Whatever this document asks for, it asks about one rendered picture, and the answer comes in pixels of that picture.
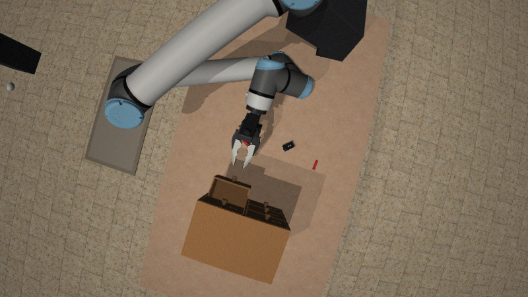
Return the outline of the brown wooden chest of drawers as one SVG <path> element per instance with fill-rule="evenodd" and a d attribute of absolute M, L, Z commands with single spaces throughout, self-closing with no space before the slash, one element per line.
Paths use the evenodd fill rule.
<path fill-rule="evenodd" d="M 288 229 L 197 200 L 181 255 L 213 267 L 272 284 Z"/>

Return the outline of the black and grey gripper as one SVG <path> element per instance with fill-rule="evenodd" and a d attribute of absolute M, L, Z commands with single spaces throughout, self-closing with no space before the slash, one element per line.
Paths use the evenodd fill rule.
<path fill-rule="evenodd" d="M 267 111 L 257 110 L 255 108 L 252 108 L 252 107 L 248 106 L 248 105 L 246 106 L 246 109 L 251 111 L 250 112 L 251 114 L 259 116 L 259 117 L 261 117 L 261 114 L 265 115 L 267 113 Z M 244 122 L 244 120 L 242 121 L 242 123 L 243 122 Z M 238 133 L 240 131 L 242 123 L 241 123 L 241 125 L 239 125 L 239 129 L 236 130 L 235 134 L 232 137 L 232 163 L 233 163 L 233 166 L 235 165 L 235 162 L 236 162 L 236 155 L 238 154 L 238 149 L 242 145 L 242 140 L 238 139 Z M 261 137 L 259 137 L 259 134 L 261 132 L 261 128 L 262 128 L 262 125 L 259 124 L 259 122 L 258 122 L 257 128 L 255 130 L 255 134 L 254 134 L 253 139 L 252 139 L 252 142 L 247 147 L 248 153 L 246 155 L 246 161 L 243 164 L 243 169 L 247 166 L 247 164 L 252 159 L 253 155 L 257 152 L 257 150 L 258 150 L 258 148 L 260 146 L 260 138 Z"/>

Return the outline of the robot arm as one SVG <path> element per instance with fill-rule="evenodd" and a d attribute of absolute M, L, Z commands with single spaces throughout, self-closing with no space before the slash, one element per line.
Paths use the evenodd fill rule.
<path fill-rule="evenodd" d="M 112 81 L 105 116 L 122 129 L 138 127 L 145 112 L 172 88 L 251 80 L 245 103 L 269 111 L 276 92 L 306 98 L 313 79 L 303 74 L 283 51 L 257 57 L 208 60 L 265 17 L 290 11 L 304 17 L 323 0 L 218 0 L 146 61 Z M 304 11 L 303 11 L 304 10 Z M 252 78 L 253 77 L 253 78 Z"/>

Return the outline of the dark brown wooden drawer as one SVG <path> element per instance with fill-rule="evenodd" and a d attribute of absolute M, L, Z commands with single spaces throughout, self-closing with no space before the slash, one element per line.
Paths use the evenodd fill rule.
<path fill-rule="evenodd" d="M 236 181 L 236 176 L 232 176 L 232 179 L 221 175 L 214 176 L 207 196 L 227 199 L 228 203 L 244 208 L 251 185 Z"/>
<path fill-rule="evenodd" d="M 281 214 L 274 213 L 274 212 L 270 211 L 269 207 L 265 207 L 264 209 L 262 209 L 262 208 L 259 208 L 259 207 L 256 207 L 256 206 L 253 206 L 253 205 L 249 204 L 247 209 L 251 210 L 251 211 L 254 211 L 254 212 L 257 212 L 257 213 L 261 213 L 263 215 L 265 215 L 265 213 L 269 213 L 269 214 L 271 214 L 271 217 L 277 218 L 279 220 L 283 220 L 284 221 L 283 216 Z"/>
<path fill-rule="evenodd" d="M 259 214 L 259 213 L 255 213 L 253 211 L 247 210 L 246 216 L 250 217 L 250 218 L 253 218 L 255 220 L 259 220 L 261 222 L 266 222 L 268 224 L 272 224 L 272 225 L 275 225 L 275 226 L 278 226 L 278 227 L 281 227 L 281 228 L 288 229 L 287 226 L 286 226 L 285 221 L 278 220 L 278 219 L 275 219 L 275 218 L 271 218 L 271 214 L 269 214 L 269 213 L 265 213 L 265 215 L 263 215 L 263 214 Z"/>
<path fill-rule="evenodd" d="M 250 204 L 250 205 L 254 205 L 254 206 L 256 206 L 256 207 L 261 207 L 261 208 L 263 208 L 263 209 L 264 209 L 265 207 L 269 207 L 269 208 L 270 208 L 270 209 L 269 209 L 270 211 L 273 211 L 273 212 L 276 212 L 276 213 L 282 214 L 280 209 L 277 209 L 277 208 L 274 208 L 274 207 L 268 206 L 268 204 L 269 204 L 268 202 L 264 202 L 264 204 L 262 204 L 262 203 L 258 203 L 258 202 L 256 202 L 256 201 L 249 200 L 249 204 Z"/>
<path fill-rule="evenodd" d="M 211 205 L 214 205 L 216 207 L 220 207 L 222 209 L 226 209 L 228 211 L 232 211 L 234 213 L 238 213 L 240 215 L 243 214 L 243 211 L 244 209 L 241 208 L 241 207 L 237 207 L 235 205 L 231 205 L 228 202 L 227 199 L 222 199 L 221 201 L 218 200 L 218 199 L 214 199 L 212 197 L 208 197 L 206 196 L 204 199 L 201 200 L 202 202 L 205 202 L 205 203 L 208 203 L 208 204 L 211 204 Z"/>

